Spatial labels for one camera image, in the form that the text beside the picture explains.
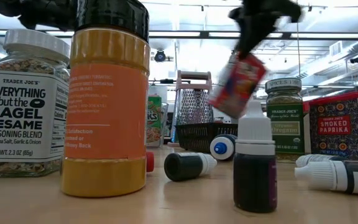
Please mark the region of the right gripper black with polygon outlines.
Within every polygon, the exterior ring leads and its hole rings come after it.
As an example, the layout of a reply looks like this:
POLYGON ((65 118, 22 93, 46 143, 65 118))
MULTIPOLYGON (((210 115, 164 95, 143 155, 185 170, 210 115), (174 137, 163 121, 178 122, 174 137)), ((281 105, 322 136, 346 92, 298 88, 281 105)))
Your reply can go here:
MULTIPOLYGON (((244 16, 268 14, 289 16, 298 22, 302 15, 301 6, 291 0, 243 0, 242 6, 231 10, 228 17, 240 19, 244 16)), ((246 58, 250 51, 275 30, 275 20, 239 20, 240 37, 237 43, 239 59, 246 58)))

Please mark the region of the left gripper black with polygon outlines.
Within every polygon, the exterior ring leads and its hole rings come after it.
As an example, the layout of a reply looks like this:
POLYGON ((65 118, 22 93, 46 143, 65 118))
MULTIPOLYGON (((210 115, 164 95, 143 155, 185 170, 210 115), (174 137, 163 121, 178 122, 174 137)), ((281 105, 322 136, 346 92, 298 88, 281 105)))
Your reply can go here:
POLYGON ((23 0, 19 1, 21 14, 18 20, 27 29, 37 25, 73 30, 76 14, 74 0, 23 0))

